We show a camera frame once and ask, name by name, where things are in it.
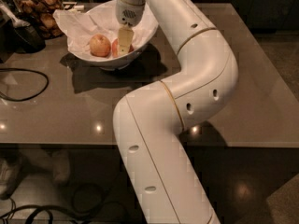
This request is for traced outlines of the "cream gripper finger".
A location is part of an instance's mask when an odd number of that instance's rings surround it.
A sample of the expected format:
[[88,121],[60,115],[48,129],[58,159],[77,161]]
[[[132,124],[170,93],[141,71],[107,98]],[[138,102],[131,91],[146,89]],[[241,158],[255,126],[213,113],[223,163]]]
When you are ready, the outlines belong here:
[[134,31],[128,24],[124,24],[118,31],[118,55],[123,56],[130,53],[132,49],[132,42],[134,38]]

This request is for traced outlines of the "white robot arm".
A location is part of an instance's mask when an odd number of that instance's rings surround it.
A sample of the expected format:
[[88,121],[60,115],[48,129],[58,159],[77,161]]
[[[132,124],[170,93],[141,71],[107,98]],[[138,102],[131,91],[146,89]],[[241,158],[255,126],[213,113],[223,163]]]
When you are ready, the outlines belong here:
[[113,128],[148,224],[220,224],[180,143],[179,134],[225,107],[238,79],[229,44],[191,0],[117,0],[117,18],[149,6],[178,73],[126,94]]

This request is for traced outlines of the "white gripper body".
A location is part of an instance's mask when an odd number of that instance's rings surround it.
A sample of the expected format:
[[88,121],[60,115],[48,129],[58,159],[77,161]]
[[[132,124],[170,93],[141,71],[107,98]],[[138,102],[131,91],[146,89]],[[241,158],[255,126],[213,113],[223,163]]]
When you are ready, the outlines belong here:
[[116,0],[116,19],[119,24],[137,26],[143,16],[145,4],[130,4],[122,0]]

